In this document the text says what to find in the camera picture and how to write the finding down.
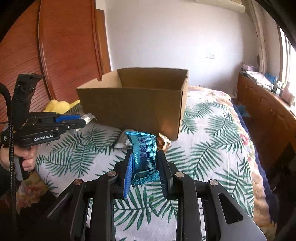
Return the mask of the person's left hand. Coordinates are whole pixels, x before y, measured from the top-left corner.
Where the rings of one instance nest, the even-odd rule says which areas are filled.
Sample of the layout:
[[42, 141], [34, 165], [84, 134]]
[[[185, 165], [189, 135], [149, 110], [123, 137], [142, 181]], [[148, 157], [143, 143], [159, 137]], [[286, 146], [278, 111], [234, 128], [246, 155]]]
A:
[[[14, 145], [14, 154], [23, 158], [22, 166], [25, 171], [32, 171], [36, 165], [38, 146], [32, 146], [29, 150]], [[10, 170], [9, 148], [1, 146], [1, 165], [4, 169]]]

